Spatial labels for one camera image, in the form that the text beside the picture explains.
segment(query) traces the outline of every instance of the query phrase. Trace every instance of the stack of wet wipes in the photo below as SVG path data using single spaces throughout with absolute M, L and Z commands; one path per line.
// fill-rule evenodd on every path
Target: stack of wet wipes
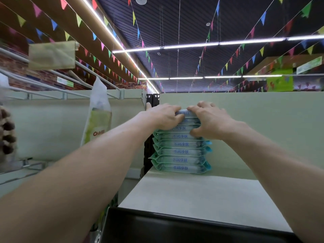
M 188 110 L 180 110 L 185 119 L 172 130 L 156 130 L 153 135 L 155 153 L 150 157 L 157 170 L 202 174 L 211 169 L 205 155 L 211 144 L 202 137 L 189 134 L 200 126 L 197 116 Z

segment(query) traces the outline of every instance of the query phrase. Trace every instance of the green sign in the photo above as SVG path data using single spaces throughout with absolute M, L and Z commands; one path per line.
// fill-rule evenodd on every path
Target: green sign
M 317 67 L 317 66 L 320 66 L 322 65 L 322 56 L 321 57 L 318 57 L 310 62 L 307 62 L 306 64 L 304 65 L 301 65 L 299 67 L 297 67 L 297 71 L 296 71 L 296 74 L 300 74 L 300 73 L 303 73 L 305 71 L 308 71 L 314 67 Z
M 57 77 L 57 82 L 60 83 L 60 84 L 64 84 L 64 85 L 67 85 L 67 86 L 70 86 L 70 87 L 74 87 L 74 83 L 69 81 L 69 80 L 66 80 L 64 78 L 61 78 L 61 77 Z

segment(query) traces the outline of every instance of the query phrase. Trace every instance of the forearm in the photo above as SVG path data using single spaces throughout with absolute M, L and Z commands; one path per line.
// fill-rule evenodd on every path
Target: forearm
M 34 242 L 39 235 L 43 242 L 82 241 L 154 129 L 141 112 L 3 197 L 0 235 L 7 242 Z
M 324 170 L 299 162 L 242 122 L 224 141 L 250 167 L 293 231 L 305 242 L 322 240 Z

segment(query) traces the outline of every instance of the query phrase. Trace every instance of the hand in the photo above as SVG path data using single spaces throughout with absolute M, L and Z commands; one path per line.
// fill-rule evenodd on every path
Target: hand
M 146 113 L 153 119 L 155 129 L 160 130 L 170 130 L 184 119 L 183 114 L 176 115 L 176 112 L 180 109 L 181 106 L 161 104 L 152 107 L 150 103 L 146 103 Z
M 187 110 L 194 112 L 201 122 L 199 128 L 190 132 L 192 136 L 224 140 L 237 123 L 225 109 L 219 109 L 211 102 L 201 101 L 196 106 L 189 106 Z

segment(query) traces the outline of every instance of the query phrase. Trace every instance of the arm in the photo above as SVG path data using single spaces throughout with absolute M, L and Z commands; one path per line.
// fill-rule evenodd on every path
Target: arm
M 80 243 L 118 191 L 132 158 L 155 129 L 184 118 L 167 104 L 140 112 L 59 160 L 0 200 L 1 242 Z
M 324 170 L 299 162 L 213 103 L 200 102 L 188 110 L 201 121 L 192 135 L 223 140 L 253 171 L 294 233 L 304 242 L 323 241 Z

